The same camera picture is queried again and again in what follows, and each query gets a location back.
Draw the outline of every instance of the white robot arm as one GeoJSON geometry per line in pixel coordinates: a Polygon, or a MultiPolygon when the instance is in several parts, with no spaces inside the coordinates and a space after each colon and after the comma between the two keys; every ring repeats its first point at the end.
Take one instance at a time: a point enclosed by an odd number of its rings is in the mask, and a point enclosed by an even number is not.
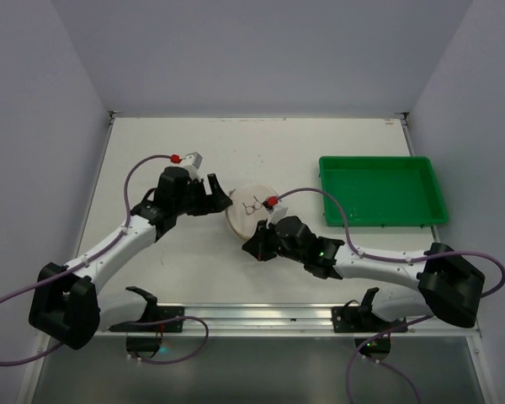
{"type": "Polygon", "coordinates": [[[165,168],[157,187],[97,246],[63,266],[49,263],[41,269],[38,281],[81,266],[35,290],[29,323],[79,349],[97,330],[123,322],[160,320],[157,298],[144,290],[129,287],[115,295],[99,298],[98,294],[130,259],[172,229],[179,215],[208,215],[231,205],[214,174],[207,176],[209,187],[205,187],[198,175],[201,160],[200,154],[193,153],[165,168]]]}
{"type": "Polygon", "coordinates": [[[321,279],[364,278],[390,284],[368,290],[359,307],[345,306],[338,313],[354,332],[381,331],[407,316],[434,315],[457,327],[475,325],[484,274],[460,256],[415,260],[453,251],[449,246],[435,242],[426,251],[413,252],[352,249],[342,240],[317,237],[297,216],[284,217],[286,208],[277,205],[275,197],[263,204],[270,217],[257,224],[242,246],[258,261],[280,256],[303,263],[321,279]]]}

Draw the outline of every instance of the green tray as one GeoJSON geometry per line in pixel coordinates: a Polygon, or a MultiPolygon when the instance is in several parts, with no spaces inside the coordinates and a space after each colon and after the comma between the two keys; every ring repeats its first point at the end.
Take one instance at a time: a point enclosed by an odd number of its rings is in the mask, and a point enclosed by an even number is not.
{"type": "MultiPolygon", "coordinates": [[[[448,220],[426,157],[321,157],[322,189],[343,206],[351,226],[431,226],[448,220]]],[[[343,226],[324,198],[328,226],[343,226]]]]}

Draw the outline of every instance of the purple cable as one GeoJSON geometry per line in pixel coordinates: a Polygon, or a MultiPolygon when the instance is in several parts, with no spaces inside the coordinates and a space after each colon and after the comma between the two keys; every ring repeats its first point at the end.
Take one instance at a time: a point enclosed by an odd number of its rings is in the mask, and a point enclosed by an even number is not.
{"type": "Polygon", "coordinates": [[[196,354],[199,354],[200,351],[202,351],[205,348],[205,345],[208,343],[208,337],[210,336],[210,329],[208,328],[208,325],[205,323],[204,320],[195,316],[178,316],[170,318],[168,320],[161,320],[158,322],[132,322],[130,324],[135,324],[136,326],[153,327],[153,326],[160,326],[162,324],[168,324],[169,322],[179,322],[181,320],[193,320],[195,322],[199,322],[200,324],[202,324],[202,326],[204,326],[205,335],[204,339],[202,340],[202,343],[193,352],[188,353],[187,355],[182,356],[181,358],[169,359],[169,360],[152,360],[142,358],[141,362],[145,362],[147,364],[178,364],[187,359],[193,358],[196,354]]]}
{"type": "MultiPolygon", "coordinates": [[[[124,224],[125,227],[129,226],[130,220],[131,220],[129,196],[127,194],[127,191],[128,191],[128,188],[129,188],[129,181],[131,179],[131,176],[136,171],[136,169],[138,167],[140,167],[142,164],[144,164],[145,162],[149,162],[150,160],[153,160],[153,159],[156,159],[156,158],[170,159],[170,156],[167,156],[167,155],[164,155],[164,154],[158,154],[158,155],[155,155],[155,156],[146,157],[146,158],[140,160],[129,171],[129,173],[127,174],[127,177],[125,178],[125,183],[124,183],[124,200],[125,200],[125,210],[126,210],[126,217],[125,217],[125,224],[124,224]]],[[[116,244],[118,244],[118,242],[121,240],[121,238],[123,237],[123,235],[124,235],[124,233],[122,233],[122,232],[118,233],[118,235],[109,244],[107,244],[107,246],[101,248],[93,256],[88,257],[88,263],[91,263],[92,261],[98,259],[103,254],[105,254],[108,250],[110,250],[112,247],[114,247],[116,244]]],[[[34,290],[36,288],[40,288],[41,286],[45,286],[47,284],[51,284],[52,282],[54,282],[54,281],[56,281],[56,280],[58,280],[60,278],[63,278],[64,276],[67,276],[68,274],[72,274],[72,273],[78,271],[79,269],[84,268],[85,265],[86,265],[85,263],[79,263],[79,264],[74,265],[73,267],[69,268],[68,270],[66,270],[66,271],[64,271],[64,272],[62,272],[62,273],[60,273],[58,275],[52,276],[52,277],[47,278],[45,280],[41,280],[40,282],[36,282],[35,284],[29,284],[28,286],[25,286],[25,287],[23,287],[23,288],[21,288],[19,290],[15,290],[14,292],[8,293],[7,295],[2,296],[0,298],[0,305],[2,303],[4,303],[4,302],[8,301],[8,300],[11,300],[14,297],[22,295],[23,293],[29,292],[29,291],[34,290]]],[[[0,360],[0,366],[1,367],[8,367],[8,366],[19,366],[21,364],[28,364],[30,362],[33,362],[33,361],[37,360],[37,359],[41,359],[41,358],[43,358],[44,356],[46,356],[48,354],[53,353],[54,351],[56,351],[61,346],[63,346],[63,344],[62,343],[58,343],[57,345],[55,345],[55,346],[47,349],[44,352],[38,353],[37,355],[31,356],[31,357],[28,357],[28,358],[25,358],[25,359],[10,360],[10,361],[0,360]]]]}
{"type": "MultiPolygon", "coordinates": [[[[348,217],[346,216],[346,212],[344,212],[343,207],[338,203],[338,201],[331,194],[327,193],[326,191],[323,191],[323,190],[317,189],[317,188],[298,188],[298,189],[292,189],[291,191],[288,191],[288,192],[285,192],[284,194],[279,195],[279,197],[277,199],[281,200],[283,198],[286,198],[287,196],[290,196],[292,194],[296,194],[298,192],[316,192],[318,194],[322,194],[323,196],[329,198],[335,204],[335,206],[337,206],[337,209],[340,212],[340,216],[343,218],[344,233],[346,235],[346,243],[348,244],[348,246],[350,247],[350,249],[354,253],[361,255],[362,257],[365,257],[365,258],[374,259],[376,261],[383,261],[385,263],[407,263],[407,261],[403,258],[388,258],[388,257],[381,257],[379,255],[374,255],[374,254],[361,253],[358,250],[358,248],[354,245],[354,243],[352,242],[352,238],[350,236],[349,224],[348,224],[348,217]]],[[[502,263],[500,263],[497,259],[495,259],[492,255],[486,254],[484,252],[477,252],[477,251],[440,252],[438,254],[425,255],[420,258],[413,258],[410,261],[410,263],[421,263],[423,261],[428,261],[430,259],[446,258],[446,257],[459,257],[462,255],[487,259],[488,261],[491,261],[492,263],[496,264],[496,266],[499,268],[499,270],[502,274],[502,277],[499,280],[499,282],[496,284],[496,286],[494,286],[490,290],[487,290],[486,292],[483,292],[481,297],[487,297],[493,293],[496,293],[498,290],[500,290],[505,285],[505,266],[502,263]]]]}
{"type": "MultiPolygon", "coordinates": [[[[401,330],[403,330],[406,327],[413,326],[414,324],[418,324],[419,322],[424,322],[425,320],[428,320],[429,318],[431,318],[431,317],[430,316],[419,317],[418,319],[412,320],[410,322],[407,322],[406,324],[401,324],[400,326],[396,326],[396,327],[390,328],[388,330],[384,330],[382,332],[378,332],[373,337],[370,337],[369,339],[366,339],[365,341],[363,341],[353,351],[352,356],[350,357],[348,363],[346,364],[346,372],[345,372],[345,376],[344,376],[344,378],[345,378],[345,384],[346,384],[346,396],[348,396],[350,404],[354,404],[355,403],[355,401],[354,401],[354,395],[352,394],[352,389],[350,387],[351,386],[351,379],[350,378],[351,378],[352,365],[354,364],[355,359],[357,358],[359,352],[361,351],[361,348],[364,347],[367,343],[371,343],[371,342],[373,342],[376,339],[382,338],[386,334],[390,334],[391,332],[401,331],[401,330]]],[[[419,395],[419,392],[417,391],[417,387],[413,384],[413,382],[410,380],[410,378],[407,375],[405,375],[404,373],[402,373],[402,371],[400,371],[399,369],[395,368],[395,366],[393,366],[392,364],[386,364],[386,363],[383,363],[383,362],[380,362],[380,364],[382,364],[386,368],[388,368],[388,369],[396,372],[400,376],[402,376],[407,381],[407,383],[410,385],[410,387],[412,388],[413,392],[415,393],[415,397],[417,398],[417,403],[421,404],[421,396],[419,395]]]]}
{"type": "MultiPolygon", "coordinates": [[[[284,194],[279,195],[277,197],[277,200],[281,200],[283,198],[286,198],[287,196],[290,196],[292,194],[296,194],[298,192],[316,192],[318,194],[321,194],[321,195],[329,198],[335,204],[335,206],[337,206],[337,209],[340,212],[340,216],[343,218],[344,233],[346,235],[346,243],[348,244],[348,246],[350,247],[350,249],[354,253],[360,254],[360,251],[358,250],[358,248],[356,248],[356,246],[352,242],[352,239],[351,239],[351,236],[350,236],[350,231],[349,231],[348,217],[346,216],[346,212],[344,212],[343,207],[328,192],[323,191],[321,189],[317,189],[317,188],[298,188],[298,189],[292,189],[291,191],[288,191],[288,192],[285,192],[284,194]]],[[[365,258],[374,259],[376,261],[383,261],[383,262],[386,262],[386,263],[406,263],[407,262],[405,259],[401,259],[401,258],[381,257],[381,256],[378,256],[378,255],[367,254],[367,253],[362,253],[361,255],[363,257],[365,257],[365,258]]],[[[459,257],[459,256],[463,256],[463,255],[487,259],[488,261],[491,261],[492,263],[496,264],[496,266],[499,268],[499,270],[501,272],[502,277],[500,278],[499,282],[494,287],[492,287],[491,289],[487,290],[486,292],[483,292],[481,294],[481,298],[482,297],[487,297],[487,296],[489,296],[489,295],[491,295],[493,293],[496,293],[498,290],[500,290],[505,285],[505,266],[502,263],[500,263],[493,256],[491,256],[489,254],[486,254],[486,253],[483,253],[483,252],[475,252],[475,251],[449,251],[449,252],[441,252],[441,253],[438,253],[438,254],[431,254],[431,255],[422,256],[420,258],[413,258],[410,261],[410,263],[421,263],[423,261],[428,261],[430,259],[455,257],[455,256],[459,257]]],[[[399,326],[399,327],[394,327],[392,329],[385,330],[383,332],[379,332],[378,334],[374,335],[373,337],[371,337],[371,338],[367,339],[366,341],[364,341],[363,343],[361,343],[353,351],[352,357],[350,358],[350,360],[348,361],[348,364],[346,365],[346,375],[345,375],[345,378],[346,378],[346,395],[348,396],[348,399],[350,400],[350,403],[354,403],[354,398],[352,396],[352,390],[351,390],[351,387],[350,387],[350,374],[351,374],[351,370],[352,370],[352,364],[354,363],[354,360],[357,357],[357,355],[358,355],[359,351],[361,350],[361,348],[366,343],[371,343],[372,341],[374,341],[374,340],[376,340],[378,338],[381,338],[381,337],[383,337],[384,335],[386,335],[386,334],[388,334],[390,332],[397,331],[397,329],[402,329],[402,328],[404,328],[406,326],[417,324],[419,322],[424,322],[428,318],[430,318],[430,316],[420,317],[417,320],[413,320],[411,322],[408,322],[405,325],[402,325],[402,326],[399,326]]],[[[382,364],[386,368],[388,368],[388,369],[396,372],[400,376],[402,376],[402,378],[404,378],[408,382],[408,384],[412,388],[413,392],[415,393],[415,397],[417,398],[417,402],[419,404],[421,403],[421,397],[420,397],[420,395],[419,395],[419,393],[417,391],[417,387],[413,384],[413,382],[410,380],[410,378],[407,375],[405,375],[404,373],[402,373],[399,369],[395,368],[391,364],[386,364],[386,363],[381,363],[381,362],[380,362],[380,364],[382,364]]]]}

